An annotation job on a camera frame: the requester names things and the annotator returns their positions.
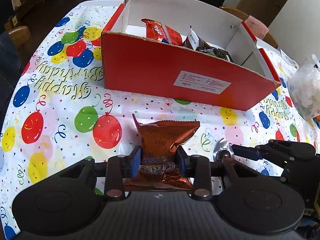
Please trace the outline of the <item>red cardboard shoe box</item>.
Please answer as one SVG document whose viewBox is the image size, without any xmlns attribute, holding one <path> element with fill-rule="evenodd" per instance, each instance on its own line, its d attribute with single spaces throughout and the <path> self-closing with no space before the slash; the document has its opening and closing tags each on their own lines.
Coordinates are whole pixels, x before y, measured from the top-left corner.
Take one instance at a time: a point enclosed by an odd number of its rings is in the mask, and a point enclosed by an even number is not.
<svg viewBox="0 0 320 240">
<path fill-rule="evenodd" d="M 225 49 L 230 60 L 140 34 L 144 18 Z M 247 24 L 197 0 L 124 0 L 101 34 L 107 89 L 249 110 L 280 85 Z"/>
</svg>

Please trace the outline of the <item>clear plastic bag of snacks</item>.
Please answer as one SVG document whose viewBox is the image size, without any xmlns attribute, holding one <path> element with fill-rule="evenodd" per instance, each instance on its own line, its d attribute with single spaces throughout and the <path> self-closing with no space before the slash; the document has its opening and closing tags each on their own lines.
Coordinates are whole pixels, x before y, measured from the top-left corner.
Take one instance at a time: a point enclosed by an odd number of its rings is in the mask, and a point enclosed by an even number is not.
<svg viewBox="0 0 320 240">
<path fill-rule="evenodd" d="M 305 120 L 319 115 L 319 60 L 315 54 L 289 78 L 288 91 L 298 113 Z"/>
</svg>

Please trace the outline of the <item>brown paper bag on floor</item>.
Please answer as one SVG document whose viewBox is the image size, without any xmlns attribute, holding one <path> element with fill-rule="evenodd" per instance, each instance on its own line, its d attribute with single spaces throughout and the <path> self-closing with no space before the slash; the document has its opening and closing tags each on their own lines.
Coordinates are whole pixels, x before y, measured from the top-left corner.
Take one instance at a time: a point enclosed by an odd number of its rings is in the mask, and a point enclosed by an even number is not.
<svg viewBox="0 0 320 240">
<path fill-rule="evenodd" d="M 4 22 L 4 27 L 7 32 L 12 31 L 16 27 L 18 27 L 18 18 L 16 15 L 10 16 L 5 22 Z"/>
</svg>

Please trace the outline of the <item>black snack packet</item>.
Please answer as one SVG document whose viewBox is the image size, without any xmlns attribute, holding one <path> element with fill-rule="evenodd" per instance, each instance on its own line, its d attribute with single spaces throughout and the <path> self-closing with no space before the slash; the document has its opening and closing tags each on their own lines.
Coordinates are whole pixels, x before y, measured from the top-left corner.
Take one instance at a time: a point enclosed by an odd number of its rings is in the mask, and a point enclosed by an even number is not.
<svg viewBox="0 0 320 240">
<path fill-rule="evenodd" d="M 212 49 L 209 49 L 207 54 L 211 55 L 211 56 L 218 57 L 220 59 L 224 59 L 224 60 L 229 61 L 229 62 L 233 62 L 233 59 L 232 59 L 231 55 L 225 50 L 212 48 Z"/>
</svg>

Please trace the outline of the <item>pink cloth on chair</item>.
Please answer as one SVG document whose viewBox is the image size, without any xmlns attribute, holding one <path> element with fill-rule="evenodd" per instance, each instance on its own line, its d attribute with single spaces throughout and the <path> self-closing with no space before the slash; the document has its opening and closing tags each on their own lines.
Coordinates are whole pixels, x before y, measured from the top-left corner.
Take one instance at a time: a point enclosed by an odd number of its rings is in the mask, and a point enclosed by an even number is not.
<svg viewBox="0 0 320 240">
<path fill-rule="evenodd" d="M 250 29 L 250 31 L 253 33 L 253 35 L 261 40 L 263 40 L 269 32 L 268 27 L 264 25 L 263 22 L 254 18 L 253 16 L 249 16 L 245 20 L 245 23 Z"/>
</svg>

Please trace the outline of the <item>red snack bag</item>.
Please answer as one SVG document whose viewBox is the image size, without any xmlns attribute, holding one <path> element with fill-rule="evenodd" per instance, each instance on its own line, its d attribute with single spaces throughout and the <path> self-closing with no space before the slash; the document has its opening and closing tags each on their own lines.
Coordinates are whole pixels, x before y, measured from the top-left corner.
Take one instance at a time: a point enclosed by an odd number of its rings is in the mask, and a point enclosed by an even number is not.
<svg viewBox="0 0 320 240">
<path fill-rule="evenodd" d="M 183 46 L 180 33 L 174 29 L 162 24 L 161 22 L 147 18 L 143 18 L 142 22 L 146 25 L 146 38 L 174 46 Z"/>
</svg>

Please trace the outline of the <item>dark blue jeans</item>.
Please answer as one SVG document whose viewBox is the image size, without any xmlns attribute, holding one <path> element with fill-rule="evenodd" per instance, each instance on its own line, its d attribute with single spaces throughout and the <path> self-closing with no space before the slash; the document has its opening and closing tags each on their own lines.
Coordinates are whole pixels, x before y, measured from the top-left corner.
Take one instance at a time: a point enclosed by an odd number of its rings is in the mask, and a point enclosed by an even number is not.
<svg viewBox="0 0 320 240">
<path fill-rule="evenodd" d="M 0 42 L 0 103 L 2 127 L 9 102 L 17 85 L 17 81 L 20 78 L 22 61 L 8 32 L 4 31 L 3 33 L 1 33 Z"/>
</svg>

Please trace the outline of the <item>wooden chair with pink cloth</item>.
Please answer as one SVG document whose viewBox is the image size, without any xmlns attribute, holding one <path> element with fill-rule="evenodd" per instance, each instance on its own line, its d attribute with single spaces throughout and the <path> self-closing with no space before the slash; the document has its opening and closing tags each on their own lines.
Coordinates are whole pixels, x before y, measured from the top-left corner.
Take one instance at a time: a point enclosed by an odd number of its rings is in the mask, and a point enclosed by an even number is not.
<svg viewBox="0 0 320 240">
<path fill-rule="evenodd" d="M 239 9 L 228 7 L 225 5 L 220 6 L 220 9 L 236 16 L 237 18 L 243 20 L 250 31 L 259 39 L 265 41 L 273 48 L 278 48 L 278 42 L 275 40 L 274 36 L 269 32 L 269 29 L 266 25 L 263 24 L 260 20 L 249 16 L 246 13 L 240 11 Z"/>
</svg>

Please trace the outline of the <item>dark chocolate snack packet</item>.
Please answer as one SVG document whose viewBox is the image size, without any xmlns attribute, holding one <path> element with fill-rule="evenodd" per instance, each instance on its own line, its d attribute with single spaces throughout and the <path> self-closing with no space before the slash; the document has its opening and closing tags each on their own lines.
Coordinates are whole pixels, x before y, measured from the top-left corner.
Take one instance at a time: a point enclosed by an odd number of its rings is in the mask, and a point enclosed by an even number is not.
<svg viewBox="0 0 320 240">
<path fill-rule="evenodd" d="M 206 54 L 213 52 L 213 47 L 207 44 L 202 38 L 198 37 L 198 35 L 195 33 L 195 31 L 193 31 L 191 26 L 189 33 L 185 41 L 183 42 L 183 46 L 185 48 Z"/>
</svg>

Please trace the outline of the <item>balloon birthday tablecloth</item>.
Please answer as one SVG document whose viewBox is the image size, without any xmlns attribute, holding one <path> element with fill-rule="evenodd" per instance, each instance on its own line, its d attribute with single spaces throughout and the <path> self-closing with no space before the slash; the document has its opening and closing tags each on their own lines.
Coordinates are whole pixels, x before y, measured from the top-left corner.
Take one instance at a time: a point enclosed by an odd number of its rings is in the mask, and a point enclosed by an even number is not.
<svg viewBox="0 0 320 240">
<path fill-rule="evenodd" d="M 305 121 L 286 83 L 295 71 L 278 52 L 267 51 L 281 86 L 249 111 L 235 111 L 104 87 L 99 38 L 119 0 L 82 2 L 42 41 L 26 65 L 1 125 L 1 233 L 19 228 L 11 205 L 23 189 L 84 159 L 98 162 L 129 154 L 139 142 L 133 122 L 201 123 L 184 145 L 188 154 L 212 158 L 222 138 L 244 146 L 270 139 L 307 142 L 319 148 L 319 121 Z"/>
</svg>

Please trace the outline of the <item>wooden chair with jeans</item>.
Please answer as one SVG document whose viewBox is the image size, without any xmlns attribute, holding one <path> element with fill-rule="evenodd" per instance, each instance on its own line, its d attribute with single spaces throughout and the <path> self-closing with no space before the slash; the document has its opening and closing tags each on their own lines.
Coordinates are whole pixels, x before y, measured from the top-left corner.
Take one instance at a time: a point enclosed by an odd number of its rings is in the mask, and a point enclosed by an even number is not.
<svg viewBox="0 0 320 240">
<path fill-rule="evenodd" d="M 9 31 L 9 36 L 13 41 L 23 64 L 27 64 L 33 52 L 29 28 L 25 25 L 17 27 Z"/>
</svg>

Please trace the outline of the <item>brown Oreo packet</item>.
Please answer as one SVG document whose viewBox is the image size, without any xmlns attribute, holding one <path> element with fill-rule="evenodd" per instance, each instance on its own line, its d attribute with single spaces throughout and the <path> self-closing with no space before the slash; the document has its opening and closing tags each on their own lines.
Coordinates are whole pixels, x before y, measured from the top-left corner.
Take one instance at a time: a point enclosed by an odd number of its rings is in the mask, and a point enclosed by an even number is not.
<svg viewBox="0 0 320 240">
<path fill-rule="evenodd" d="M 142 124 L 133 116 L 140 135 L 141 162 L 133 178 L 124 179 L 126 191 L 183 190 L 190 191 L 190 179 L 183 178 L 174 161 L 179 146 L 193 137 L 199 121 L 160 120 Z"/>
</svg>

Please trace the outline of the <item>small silver snack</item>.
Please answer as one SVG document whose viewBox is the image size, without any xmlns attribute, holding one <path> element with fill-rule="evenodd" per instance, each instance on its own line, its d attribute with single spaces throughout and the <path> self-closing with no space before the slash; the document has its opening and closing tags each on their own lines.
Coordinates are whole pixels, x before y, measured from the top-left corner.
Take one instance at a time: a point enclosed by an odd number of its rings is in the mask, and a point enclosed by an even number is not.
<svg viewBox="0 0 320 240">
<path fill-rule="evenodd" d="M 220 139 L 213 150 L 214 161 L 222 161 L 223 158 L 234 159 L 234 151 L 231 144 L 227 141 L 226 138 Z"/>
</svg>

